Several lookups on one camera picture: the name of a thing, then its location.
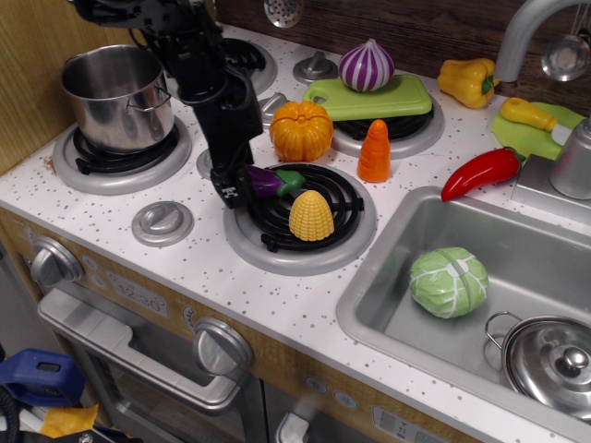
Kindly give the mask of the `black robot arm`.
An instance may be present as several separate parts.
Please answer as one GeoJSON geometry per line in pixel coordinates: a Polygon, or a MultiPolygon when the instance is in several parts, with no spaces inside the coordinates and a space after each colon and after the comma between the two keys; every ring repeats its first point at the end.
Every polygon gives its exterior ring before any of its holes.
{"type": "Polygon", "coordinates": [[[176,80],[207,141],[211,182],[230,209],[256,197],[248,174],[249,142],[262,132],[248,73],[226,61],[221,29],[200,1],[76,1],[77,13],[106,28],[139,31],[176,80]]]}

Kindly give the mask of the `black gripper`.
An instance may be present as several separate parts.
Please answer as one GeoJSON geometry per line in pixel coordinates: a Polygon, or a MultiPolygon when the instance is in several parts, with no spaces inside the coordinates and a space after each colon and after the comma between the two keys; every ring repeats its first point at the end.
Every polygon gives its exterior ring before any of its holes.
{"type": "Polygon", "coordinates": [[[193,109],[206,138],[216,193],[231,210],[252,203],[255,192],[245,165],[253,162],[249,141],[262,133],[262,122],[247,73],[223,66],[177,82],[181,101],[193,109]]]}

